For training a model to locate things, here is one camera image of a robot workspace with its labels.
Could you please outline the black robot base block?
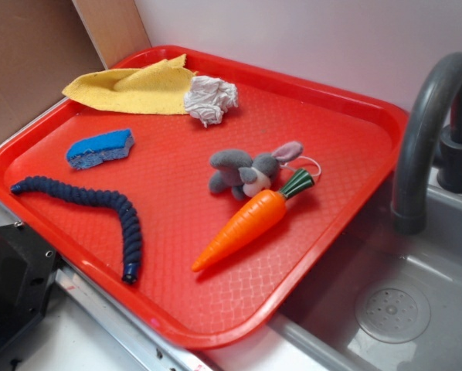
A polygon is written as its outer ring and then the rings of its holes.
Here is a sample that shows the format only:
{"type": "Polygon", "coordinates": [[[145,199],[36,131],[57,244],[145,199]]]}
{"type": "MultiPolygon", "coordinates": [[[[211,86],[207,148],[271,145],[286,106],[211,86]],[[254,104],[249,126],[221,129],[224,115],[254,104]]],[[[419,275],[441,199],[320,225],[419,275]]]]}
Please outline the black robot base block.
{"type": "Polygon", "coordinates": [[[0,355],[45,317],[58,258],[30,226],[0,226],[0,355]]]}

